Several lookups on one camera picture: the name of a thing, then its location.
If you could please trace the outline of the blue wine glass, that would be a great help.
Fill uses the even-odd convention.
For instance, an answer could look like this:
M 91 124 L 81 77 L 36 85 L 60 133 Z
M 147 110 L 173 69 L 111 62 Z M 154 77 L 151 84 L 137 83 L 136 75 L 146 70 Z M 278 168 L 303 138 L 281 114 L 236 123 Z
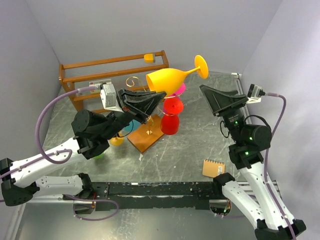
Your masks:
M 141 123 L 138 122 L 137 120 L 133 119 L 128 126 L 124 127 L 123 130 L 125 132 L 134 132 L 140 127 Z

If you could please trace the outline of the red wine glass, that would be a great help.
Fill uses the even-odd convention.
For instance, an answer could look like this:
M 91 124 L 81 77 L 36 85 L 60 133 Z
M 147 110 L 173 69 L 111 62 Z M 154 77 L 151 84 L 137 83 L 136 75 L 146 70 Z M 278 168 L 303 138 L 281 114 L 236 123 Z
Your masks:
M 160 129 L 165 135 L 175 135 L 180 126 L 179 114 L 184 110 L 184 104 L 178 97 L 167 98 L 163 104 L 164 116 Z

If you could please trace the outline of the orange wine glass front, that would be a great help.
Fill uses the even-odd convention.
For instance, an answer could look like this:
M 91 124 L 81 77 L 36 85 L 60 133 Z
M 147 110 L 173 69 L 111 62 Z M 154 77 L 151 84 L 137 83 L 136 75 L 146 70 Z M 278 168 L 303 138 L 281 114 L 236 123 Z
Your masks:
M 209 68 L 206 60 L 201 55 L 194 58 L 194 68 L 183 71 L 176 68 L 163 68 L 146 75 L 146 82 L 151 92 L 165 92 L 166 96 L 174 94 L 184 83 L 186 77 L 197 73 L 202 79 L 209 76 Z

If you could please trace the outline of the orange wine glass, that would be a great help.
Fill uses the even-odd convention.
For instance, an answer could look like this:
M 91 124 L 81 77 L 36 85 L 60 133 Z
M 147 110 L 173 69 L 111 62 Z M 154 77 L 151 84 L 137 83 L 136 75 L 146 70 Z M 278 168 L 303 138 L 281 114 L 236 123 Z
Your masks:
M 194 58 L 194 68 L 183 71 L 176 68 L 163 68 L 146 75 L 146 82 L 151 92 L 165 92 L 166 96 L 174 94 L 184 83 L 186 77 L 197 73 L 202 79 L 209 76 L 209 68 L 206 60 L 201 55 Z
M 122 136 L 115 136 L 109 140 L 109 143 L 113 146 L 120 146 L 123 142 L 124 138 Z

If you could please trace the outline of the pink wine glass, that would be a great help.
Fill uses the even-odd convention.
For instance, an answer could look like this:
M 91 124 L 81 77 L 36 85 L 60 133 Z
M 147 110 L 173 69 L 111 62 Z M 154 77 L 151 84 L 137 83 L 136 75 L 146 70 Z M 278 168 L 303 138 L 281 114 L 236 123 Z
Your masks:
M 184 109 L 184 104 L 180 96 L 186 90 L 186 85 L 183 83 L 179 89 L 169 97 L 166 97 L 163 104 L 163 112 L 167 115 L 180 114 Z

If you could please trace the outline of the green wine glass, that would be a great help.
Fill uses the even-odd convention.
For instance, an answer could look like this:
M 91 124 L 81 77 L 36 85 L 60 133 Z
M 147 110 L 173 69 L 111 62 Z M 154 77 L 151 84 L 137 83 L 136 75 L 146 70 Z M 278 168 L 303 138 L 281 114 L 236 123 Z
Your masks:
M 95 156 L 95 157 L 93 157 L 93 158 L 94 158 L 95 160 L 98 160 L 98 159 L 101 159 L 104 155 L 105 155 L 105 153 L 102 152 L 101 154 L 99 154 L 99 155 L 97 155 L 97 156 Z

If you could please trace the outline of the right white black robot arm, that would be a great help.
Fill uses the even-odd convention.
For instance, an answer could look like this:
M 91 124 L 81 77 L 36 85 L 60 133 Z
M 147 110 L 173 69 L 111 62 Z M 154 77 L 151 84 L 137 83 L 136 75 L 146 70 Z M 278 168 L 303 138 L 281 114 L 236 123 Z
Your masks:
M 235 91 L 220 91 L 201 85 L 212 114 L 221 117 L 221 126 L 228 130 L 234 144 L 229 146 L 229 158 L 244 176 L 255 199 L 252 199 L 229 173 L 223 173 L 213 180 L 220 187 L 224 197 L 242 212 L 254 228 L 258 240 L 295 240 L 307 228 L 305 223 L 293 216 L 277 193 L 267 170 L 268 158 L 261 152 L 269 152 L 276 129 L 259 116 L 263 124 L 249 124 L 242 113 L 246 104 L 258 103 L 262 97 L 286 98 L 277 93 L 265 92 L 262 87 L 251 84 L 247 94 Z

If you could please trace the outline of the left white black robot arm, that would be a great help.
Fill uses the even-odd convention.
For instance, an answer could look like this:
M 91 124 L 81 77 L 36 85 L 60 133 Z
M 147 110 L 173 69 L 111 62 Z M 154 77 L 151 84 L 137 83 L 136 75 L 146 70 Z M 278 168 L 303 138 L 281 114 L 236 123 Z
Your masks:
M 121 89 L 116 93 L 115 107 L 107 115 L 87 109 L 78 111 L 71 123 L 74 136 L 67 141 L 47 151 L 39 144 L 39 154 L 22 160 L 2 159 L 2 202 L 13 207 L 34 197 L 47 195 L 90 199 L 94 188 L 88 174 L 79 173 L 67 177 L 52 177 L 49 174 L 101 155 L 110 146 L 109 141 L 132 120 L 146 124 L 165 96 L 164 91 Z

